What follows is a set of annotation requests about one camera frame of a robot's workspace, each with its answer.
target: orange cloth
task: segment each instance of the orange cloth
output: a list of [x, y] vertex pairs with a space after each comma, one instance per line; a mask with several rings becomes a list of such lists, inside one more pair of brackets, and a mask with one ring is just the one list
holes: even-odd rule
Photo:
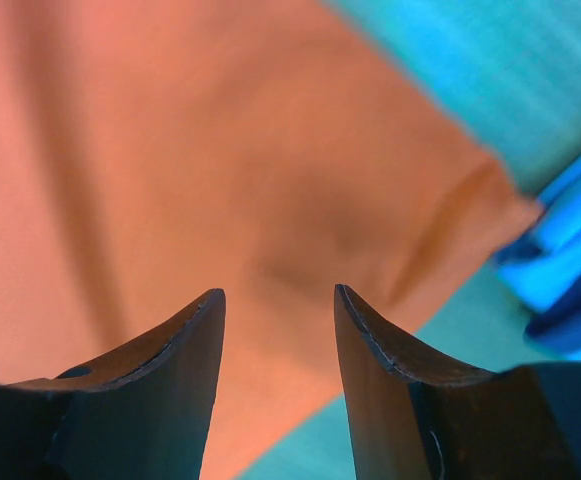
[[336, 282], [413, 331], [537, 213], [314, 0], [0, 2], [0, 381], [223, 287], [206, 479], [339, 392]]

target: teal surface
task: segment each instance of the teal surface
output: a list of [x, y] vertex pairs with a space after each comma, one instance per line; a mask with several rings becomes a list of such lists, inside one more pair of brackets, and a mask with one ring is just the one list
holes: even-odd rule
[[[581, 0], [331, 0], [536, 193], [581, 153]], [[524, 343], [528, 312], [484, 267], [418, 336], [503, 370], [549, 357]], [[243, 480], [353, 480], [341, 399]]]

